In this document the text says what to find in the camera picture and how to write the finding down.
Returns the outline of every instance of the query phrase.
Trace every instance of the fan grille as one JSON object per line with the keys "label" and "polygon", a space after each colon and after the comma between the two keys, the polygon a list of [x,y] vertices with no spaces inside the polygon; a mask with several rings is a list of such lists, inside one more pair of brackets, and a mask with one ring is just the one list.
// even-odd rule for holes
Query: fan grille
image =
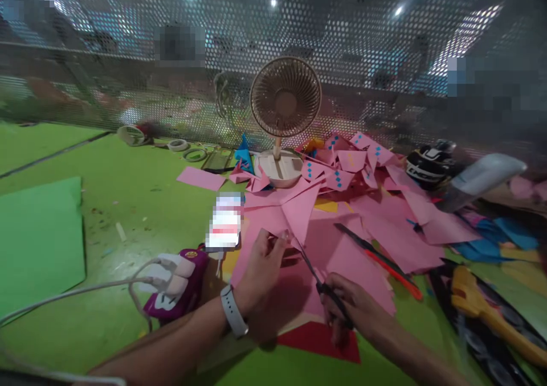
{"label": "fan grille", "polygon": [[283,57],[266,64],[251,87],[251,110],[257,123],[275,137],[300,134],[321,105],[321,84],[303,60]]}

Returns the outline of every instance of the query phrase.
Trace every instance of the black scissor handle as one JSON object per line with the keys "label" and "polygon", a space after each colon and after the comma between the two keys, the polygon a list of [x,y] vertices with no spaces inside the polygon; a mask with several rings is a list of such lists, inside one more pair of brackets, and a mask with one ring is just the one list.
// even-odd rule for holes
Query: black scissor handle
{"label": "black scissor handle", "polygon": [[340,309],[340,312],[342,312],[342,315],[344,315],[344,326],[348,328],[349,330],[353,330],[353,321],[349,317],[348,310],[346,309],[344,303],[342,302],[342,300],[340,300],[338,295],[334,293],[333,289],[325,283],[323,284],[317,283],[316,287],[317,287],[317,292],[319,292],[320,294],[324,293],[325,295],[327,295],[329,298],[331,298],[334,301],[338,309]]}

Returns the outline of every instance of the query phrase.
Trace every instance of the left hand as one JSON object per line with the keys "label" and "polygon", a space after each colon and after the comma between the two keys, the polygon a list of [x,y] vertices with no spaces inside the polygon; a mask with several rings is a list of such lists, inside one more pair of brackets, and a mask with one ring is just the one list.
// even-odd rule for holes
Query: left hand
{"label": "left hand", "polygon": [[248,316],[275,286],[280,268],[294,265],[299,261],[283,260],[289,241],[289,232],[286,230],[277,239],[271,237],[265,229],[258,233],[258,238],[251,249],[247,269],[241,282],[234,289],[235,303],[244,317]]}

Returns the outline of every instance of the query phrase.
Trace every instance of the white bottle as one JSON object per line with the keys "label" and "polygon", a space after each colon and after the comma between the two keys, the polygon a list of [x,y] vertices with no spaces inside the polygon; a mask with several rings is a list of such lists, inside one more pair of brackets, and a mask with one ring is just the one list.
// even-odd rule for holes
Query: white bottle
{"label": "white bottle", "polygon": [[436,206],[454,212],[486,192],[526,171],[526,164],[505,154],[488,154],[450,181],[442,201]]}

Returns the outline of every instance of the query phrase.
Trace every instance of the fan base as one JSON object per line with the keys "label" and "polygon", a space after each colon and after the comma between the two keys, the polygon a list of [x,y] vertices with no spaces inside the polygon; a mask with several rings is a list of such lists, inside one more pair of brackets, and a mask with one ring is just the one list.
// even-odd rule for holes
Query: fan base
{"label": "fan base", "polygon": [[302,160],[290,151],[281,150],[278,161],[274,159],[274,151],[261,153],[256,159],[276,188],[291,188],[298,182],[302,170]]}

